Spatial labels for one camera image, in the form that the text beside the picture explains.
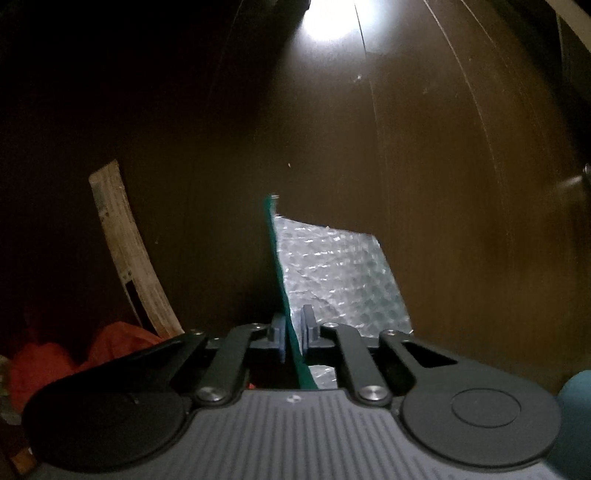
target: orange bag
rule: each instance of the orange bag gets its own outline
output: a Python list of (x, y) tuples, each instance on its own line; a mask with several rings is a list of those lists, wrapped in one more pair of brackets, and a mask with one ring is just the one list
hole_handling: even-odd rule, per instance
[(90, 347), (88, 360), (81, 366), (77, 366), (69, 353), (56, 343), (28, 343), (12, 359), (8, 387), (12, 406), (22, 413), (29, 399), (51, 382), (162, 341), (140, 327), (115, 322), (101, 330)]

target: ribbed gray surface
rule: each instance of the ribbed gray surface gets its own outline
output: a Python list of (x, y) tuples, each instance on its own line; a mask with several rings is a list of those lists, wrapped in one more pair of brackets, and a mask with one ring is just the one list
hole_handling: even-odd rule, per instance
[(226, 408), (205, 410), (158, 458), (100, 475), (41, 465), (53, 479), (560, 479), (542, 463), (515, 472), (462, 470), (409, 442), (383, 409), (351, 403), (344, 391), (245, 391)]

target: wooden plank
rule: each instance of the wooden plank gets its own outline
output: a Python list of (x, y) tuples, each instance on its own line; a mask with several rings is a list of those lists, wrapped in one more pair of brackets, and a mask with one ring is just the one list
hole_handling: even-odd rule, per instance
[(149, 320), (162, 338), (184, 333), (150, 263), (118, 162), (113, 160), (94, 172), (89, 182), (113, 263), (139, 322), (147, 327)]

